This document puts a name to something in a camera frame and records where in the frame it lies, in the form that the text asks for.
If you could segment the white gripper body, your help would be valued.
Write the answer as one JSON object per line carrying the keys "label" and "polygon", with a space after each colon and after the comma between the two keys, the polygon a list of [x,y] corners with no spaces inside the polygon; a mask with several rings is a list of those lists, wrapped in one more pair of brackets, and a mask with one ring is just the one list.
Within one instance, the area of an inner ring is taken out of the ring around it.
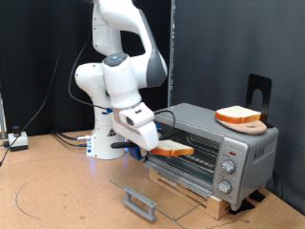
{"label": "white gripper body", "polygon": [[112,126],[118,134],[147,151],[154,149],[158,145],[158,133],[152,120],[134,128],[130,125],[116,122],[114,116],[112,116]]}

